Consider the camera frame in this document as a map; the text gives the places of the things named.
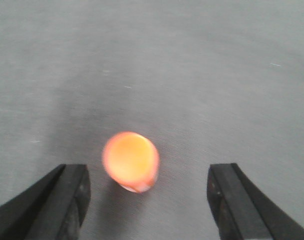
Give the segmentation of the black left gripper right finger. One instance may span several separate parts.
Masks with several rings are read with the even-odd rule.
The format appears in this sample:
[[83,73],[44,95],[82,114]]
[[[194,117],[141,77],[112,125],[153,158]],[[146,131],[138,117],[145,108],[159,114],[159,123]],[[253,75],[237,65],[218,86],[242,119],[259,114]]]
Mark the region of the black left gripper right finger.
[[207,200],[222,240],[304,240],[304,228],[236,163],[210,165]]

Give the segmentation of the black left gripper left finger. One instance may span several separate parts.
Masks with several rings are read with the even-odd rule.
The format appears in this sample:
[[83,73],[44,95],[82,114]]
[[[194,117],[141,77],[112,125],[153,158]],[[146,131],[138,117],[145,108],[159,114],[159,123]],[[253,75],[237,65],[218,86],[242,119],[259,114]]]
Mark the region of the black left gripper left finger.
[[76,240],[91,198],[85,164],[60,164],[0,206],[0,240]]

